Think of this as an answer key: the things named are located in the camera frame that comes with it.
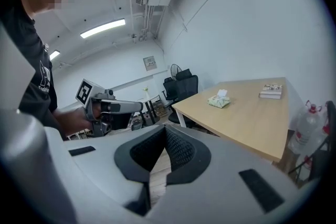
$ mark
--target book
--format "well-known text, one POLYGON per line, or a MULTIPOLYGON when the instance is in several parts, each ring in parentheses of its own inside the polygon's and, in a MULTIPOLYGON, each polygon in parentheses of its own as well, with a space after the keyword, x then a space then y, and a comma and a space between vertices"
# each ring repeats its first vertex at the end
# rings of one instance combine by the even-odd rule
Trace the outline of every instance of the book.
POLYGON ((281 99, 282 85, 266 84, 259 93, 260 98, 281 99))

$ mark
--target table leg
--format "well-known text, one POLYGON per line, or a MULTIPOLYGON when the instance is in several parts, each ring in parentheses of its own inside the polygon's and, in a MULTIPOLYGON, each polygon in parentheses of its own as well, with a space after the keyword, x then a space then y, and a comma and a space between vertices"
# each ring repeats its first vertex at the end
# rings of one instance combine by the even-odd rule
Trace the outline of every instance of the table leg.
POLYGON ((150 108, 149 108, 148 103, 146 102, 145 105, 146 105, 146 108, 147 108, 147 110, 148 110, 148 114, 149 114, 149 116, 151 117, 151 120, 152 120, 153 124, 155 124, 155 120, 154 120, 154 118, 153 118, 153 115, 152 115, 152 112, 151 112, 151 110, 150 110, 150 108))
POLYGON ((149 101, 149 104, 151 105, 151 109, 152 109, 152 111, 153 111, 154 117, 156 118, 157 116, 156 116, 156 112, 155 112, 155 110, 154 110, 152 101, 149 101))
POLYGON ((176 114, 177 114, 178 120, 180 121, 181 127, 186 127, 183 114, 180 113, 179 111, 176 111, 176 114))
POLYGON ((142 114, 142 111, 140 111, 140 116, 141 116, 141 119, 142 119, 142 124, 146 125, 146 120, 145 120, 145 117, 142 114))

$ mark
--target white wall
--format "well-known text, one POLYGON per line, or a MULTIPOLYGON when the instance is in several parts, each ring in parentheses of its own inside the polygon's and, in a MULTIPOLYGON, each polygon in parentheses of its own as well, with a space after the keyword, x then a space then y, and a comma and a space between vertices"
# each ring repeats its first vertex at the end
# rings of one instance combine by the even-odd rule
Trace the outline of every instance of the white wall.
POLYGON ((336 101, 335 28, 322 0, 174 0, 159 33, 166 64, 200 90, 220 81, 286 77, 290 120, 307 99, 336 101))
POLYGON ((55 72, 54 84, 59 108, 72 108, 75 95, 83 78, 104 88, 113 88, 119 100, 137 101, 145 97, 143 88, 149 87, 150 95, 161 93, 159 80, 153 76, 166 74, 163 51, 151 40, 121 45, 119 49, 102 51, 81 60, 72 67, 55 72), (154 56, 157 68, 146 71, 143 58, 154 56))

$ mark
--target black t-shirt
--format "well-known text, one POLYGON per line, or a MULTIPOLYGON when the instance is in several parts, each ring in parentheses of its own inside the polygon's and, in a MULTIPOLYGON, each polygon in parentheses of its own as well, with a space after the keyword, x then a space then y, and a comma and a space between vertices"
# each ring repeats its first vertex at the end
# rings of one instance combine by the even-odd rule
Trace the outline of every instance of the black t-shirt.
POLYGON ((12 0, 2 16, 4 27, 14 44, 35 69, 19 109, 33 115, 44 126, 61 128, 52 115, 57 109, 57 97, 52 79, 52 64, 47 48, 36 33, 35 21, 26 14, 21 0, 12 0))

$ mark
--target floor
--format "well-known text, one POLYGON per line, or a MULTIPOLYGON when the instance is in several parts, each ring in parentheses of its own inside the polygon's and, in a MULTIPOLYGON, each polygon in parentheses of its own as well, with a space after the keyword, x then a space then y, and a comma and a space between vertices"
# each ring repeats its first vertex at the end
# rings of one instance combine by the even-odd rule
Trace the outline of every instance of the floor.
MULTIPOLYGON (((156 124, 175 124, 168 120, 168 115, 165 117, 162 117, 160 121, 158 121, 156 124)), ((210 131, 206 131, 204 129, 198 129, 193 128, 201 132, 208 133, 209 135, 215 135, 210 131)), ((287 143, 291 136, 293 135, 293 131, 289 130, 287 134, 287 142, 285 151, 283 153, 282 159, 279 163, 273 162, 272 165, 279 168, 281 171, 283 171, 285 174, 287 174, 291 169, 295 167, 295 163, 297 160, 297 155, 294 155, 289 149, 287 149, 287 143)), ((166 188, 166 176, 171 172, 171 166, 170 166, 170 159, 167 154, 167 151, 164 150, 160 156, 160 158, 157 160, 157 163, 155 164, 153 170, 151 171, 151 177, 150 177, 150 195, 151 195, 151 205, 153 206, 161 196, 165 194, 165 188, 166 188)), ((295 175, 296 173, 292 173, 289 177, 295 182, 295 175)), ((305 182, 297 182, 297 186, 301 187, 304 185, 305 182)))

